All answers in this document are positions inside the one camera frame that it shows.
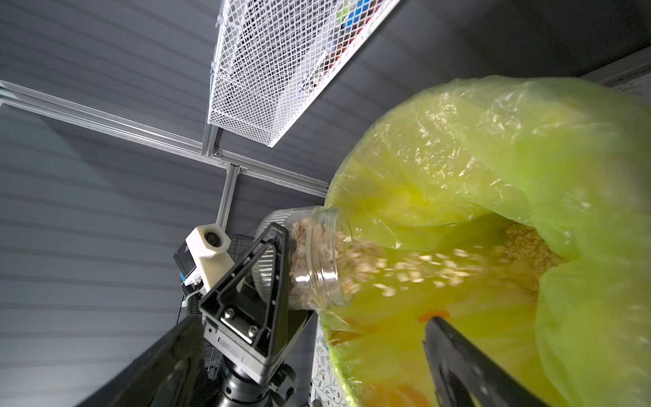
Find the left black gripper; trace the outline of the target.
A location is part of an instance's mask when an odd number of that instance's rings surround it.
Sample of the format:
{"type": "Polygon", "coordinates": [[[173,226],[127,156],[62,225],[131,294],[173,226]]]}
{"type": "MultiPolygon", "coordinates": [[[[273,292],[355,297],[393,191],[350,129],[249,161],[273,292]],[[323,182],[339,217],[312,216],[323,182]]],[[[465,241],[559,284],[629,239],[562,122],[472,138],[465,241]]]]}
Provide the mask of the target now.
{"type": "Polygon", "coordinates": [[[289,232],[272,223],[201,300],[200,307],[213,315],[234,310],[229,329],[222,321],[217,333],[212,328],[208,334],[223,356],[209,406],[285,406],[297,393],[298,375],[286,359],[313,313],[289,310],[289,260],[289,232]],[[261,294],[254,270],[266,255],[271,286],[261,294]]]}

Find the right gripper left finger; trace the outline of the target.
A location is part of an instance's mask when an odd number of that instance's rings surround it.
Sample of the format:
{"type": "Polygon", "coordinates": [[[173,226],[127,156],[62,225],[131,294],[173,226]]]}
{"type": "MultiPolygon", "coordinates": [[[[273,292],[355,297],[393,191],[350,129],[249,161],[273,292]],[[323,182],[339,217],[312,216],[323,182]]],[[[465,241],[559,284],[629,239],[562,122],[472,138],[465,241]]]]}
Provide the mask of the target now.
{"type": "Polygon", "coordinates": [[[79,405],[189,406],[202,367],[202,317],[191,315],[79,405]]]}

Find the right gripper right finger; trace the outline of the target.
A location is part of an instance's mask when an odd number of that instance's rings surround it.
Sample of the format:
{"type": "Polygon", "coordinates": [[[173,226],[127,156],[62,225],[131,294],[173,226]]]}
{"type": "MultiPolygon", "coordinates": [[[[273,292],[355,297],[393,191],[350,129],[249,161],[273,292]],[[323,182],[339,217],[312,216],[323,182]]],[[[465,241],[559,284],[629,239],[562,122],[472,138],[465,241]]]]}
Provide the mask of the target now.
{"type": "Polygon", "coordinates": [[[544,406],[446,320],[427,323],[423,342],[441,406],[544,406]]]}

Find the oatmeal jar with beige lid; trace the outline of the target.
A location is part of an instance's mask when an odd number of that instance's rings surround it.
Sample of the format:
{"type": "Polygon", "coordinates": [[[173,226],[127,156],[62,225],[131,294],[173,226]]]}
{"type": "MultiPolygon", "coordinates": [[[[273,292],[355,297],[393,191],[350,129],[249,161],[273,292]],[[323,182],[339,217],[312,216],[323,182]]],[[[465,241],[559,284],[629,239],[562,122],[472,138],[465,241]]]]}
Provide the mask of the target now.
{"type": "Polygon", "coordinates": [[[346,305],[356,282],[347,260],[352,231],[342,210],[322,206],[276,210],[264,218],[289,232],[291,310],[326,310],[346,305]]]}

